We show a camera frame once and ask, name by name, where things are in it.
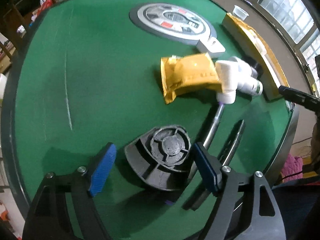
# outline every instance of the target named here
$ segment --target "window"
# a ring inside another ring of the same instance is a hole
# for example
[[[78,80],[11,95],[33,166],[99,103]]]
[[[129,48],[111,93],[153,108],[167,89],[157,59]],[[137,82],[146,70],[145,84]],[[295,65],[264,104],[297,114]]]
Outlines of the window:
[[[259,0],[298,44],[313,26],[313,19],[301,0]]]
[[[300,50],[309,64],[309,68],[316,81],[317,89],[320,92],[320,80],[315,62],[315,56],[320,54],[320,32],[318,29],[311,35],[310,39],[307,40]]]

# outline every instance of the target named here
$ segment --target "table edge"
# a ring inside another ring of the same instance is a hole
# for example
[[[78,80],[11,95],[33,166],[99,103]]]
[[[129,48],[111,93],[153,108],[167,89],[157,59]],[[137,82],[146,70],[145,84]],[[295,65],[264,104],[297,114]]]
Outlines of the table edge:
[[[31,200],[26,191],[26,187],[21,175],[21,170],[19,166],[19,160],[17,157],[16,151],[16,139],[15,139],[15,99],[17,94],[18,82],[20,78],[20,73],[22,65],[24,63],[25,56],[28,52],[28,48],[33,39],[34,34],[36,33],[38,27],[42,23],[47,12],[61,5],[62,3],[68,2],[71,0],[65,0],[60,3],[56,3],[50,8],[44,10],[35,20],[30,30],[27,31],[23,39],[23,46],[19,51],[16,51],[15,55],[12,58],[12,68],[8,77],[7,85],[4,92],[3,107],[1,112],[1,143],[2,143],[2,154],[4,158],[4,168],[6,171],[7,179],[12,191],[12,195],[15,199],[15,202],[21,212],[21,215],[24,219],[27,218],[28,210],[31,204]],[[215,3],[213,0],[210,0],[216,4],[219,8],[223,9],[220,5]],[[294,134],[297,128],[299,117],[299,111],[297,108],[294,108],[290,122],[288,123],[285,133],[283,134],[281,141],[271,158],[270,162],[264,170],[269,183],[273,184],[278,176],[279,172],[282,169],[282,166],[287,159],[289,154],[290,147],[293,142]]]

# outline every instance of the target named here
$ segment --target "metal screw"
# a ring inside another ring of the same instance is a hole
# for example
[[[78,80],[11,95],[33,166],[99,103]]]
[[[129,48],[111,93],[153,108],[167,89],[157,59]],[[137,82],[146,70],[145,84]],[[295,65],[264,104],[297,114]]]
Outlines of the metal screw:
[[[263,173],[261,171],[256,171],[254,174],[259,178],[263,176]]]
[[[80,173],[84,173],[86,170],[87,170],[87,168],[84,167],[84,166],[80,166],[80,167],[77,169],[77,171],[80,172]]]
[[[53,172],[48,172],[45,176],[47,179],[51,179],[54,176],[54,174]]]
[[[231,168],[229,166],[223,166],[222,170],[225,171],[225,172],[230,172]]]

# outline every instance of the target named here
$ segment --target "window frame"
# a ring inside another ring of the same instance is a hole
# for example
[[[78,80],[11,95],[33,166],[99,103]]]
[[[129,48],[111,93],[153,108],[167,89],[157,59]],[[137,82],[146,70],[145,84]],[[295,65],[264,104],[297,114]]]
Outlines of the window frame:
[[[282,41],[286,44],[286,46],[290,50],[293,57],[296,59],[309,85],[310,92],[314,96],[320,97],[320,93],[319,93],[320,88],[316,87],[316,81],[313,77],[313,74],[310,68],[308,67],[306,59],[304,58],[302,52],[300,51],[300,48],[305,45],[305,43],[308,41],[308,39],[313,35],[315,30],[317,29],[317,26],[316,26],[317,19],[315,19],[313,14],[308,10],[307,6],[305,5],[305,1],[301,0],[305,5],[305,7],[307,8],[307,10],[309,11],[310,15],[312,16],[314,23],[311,29],[305,34],[305,36],[297,44],[291,38],[289,33],[287,33],[287,31],[282,27],[282,25],[265,8],[263,8],[259,4],[260,0],[242,0],[242,1],[248,4],[250,7],[252,7],[261,17],[263,17],[266,20],[266,22],[268,22],[273,27],[275,32],[280,36]]]

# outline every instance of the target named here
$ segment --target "pink cloth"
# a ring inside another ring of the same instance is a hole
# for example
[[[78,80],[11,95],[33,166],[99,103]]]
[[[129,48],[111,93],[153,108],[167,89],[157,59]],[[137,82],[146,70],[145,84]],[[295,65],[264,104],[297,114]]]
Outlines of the pink cloth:
[[[289,153],[288,158],[285,161],[284,166],[281,170],[282,177],[286,177],[288,175],[302,171],[302,166],[303,166],[302,158],[301,157],[293,157]],[[300,173],[298,175],[284,179],[283,182],[287,182],[289,180],[294,180],[294,179],[301,179],[302,176],[303,176],[303,174]]]

